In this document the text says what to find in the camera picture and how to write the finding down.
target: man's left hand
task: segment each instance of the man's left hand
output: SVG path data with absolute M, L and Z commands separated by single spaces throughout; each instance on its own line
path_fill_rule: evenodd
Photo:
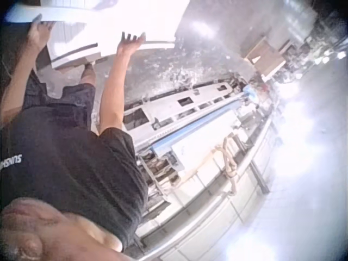
M 42 15 L 38 15 L 30 26 L 27 45 L 40 53 L 46 46 L 55 22 L 41 22 Z

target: industrial machine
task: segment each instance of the industrial machine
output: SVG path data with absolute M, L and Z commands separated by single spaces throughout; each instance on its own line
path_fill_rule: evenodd
M 239 81 L 234 75 L 125 111 L 123 129 L 133 138 L 138 167 L 149 186 L 143 223 L 162 213 L 171 204 L 167 195 L 189 180 L 215 145 L 241 125 L 235 114 L 245 99 Z

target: ceiling light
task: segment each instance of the ceiling light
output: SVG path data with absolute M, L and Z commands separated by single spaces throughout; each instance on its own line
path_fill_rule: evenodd
M 296 77 L 297 80 L 301 79 L 302 76 L 303 76 L 303 74 L 301 74 L 301 73 L 295 74 L 295 77 Z
M 320 64 L 321 63 L 321 60 L 322 60 L 322 57 L 319 57 L 319 58 L 316 58 L 314 60 L 315 64 Z
M 337 58 L 338 58 L 338 59 L 343 59 L 343 58 L 345 58 L 346 56 L 347 56 L 347 54 L 346 54 L 345 51 L 339 52 L 339 53 L 337 54 Z
M 322 59 L 322 63 L 323 63 L 323 64 L 327 64 L 328 61 L 330 61 L 330 58 L 329 58 L 329 57 L 324 57 L 324 58 Z

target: man's hand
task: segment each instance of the man's hand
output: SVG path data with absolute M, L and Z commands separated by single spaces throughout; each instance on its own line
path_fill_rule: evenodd
M 128 34 L 126 38 L 125 33 L 122 32 L 121 42 L 117 47 L 117 54 L 131 56 L 145 42 L 145 33 L 142 33 L 138 38 L 133 36 L 131 39 L 131 37 L 132 36 Z
M 27 47 L 32 48 L 37 53 L 40 53 L 46 46 L 51 30 L 55 22 L 41 22 L 42 15 L 38 15 L 30 26 L 28 33 Z

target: white floor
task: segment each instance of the white floor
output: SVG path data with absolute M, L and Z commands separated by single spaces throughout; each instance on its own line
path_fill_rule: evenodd
M 218 260 L 337 260 L 347 243 L 346 61 L 320 65 L 289 101 L 271 194 Z

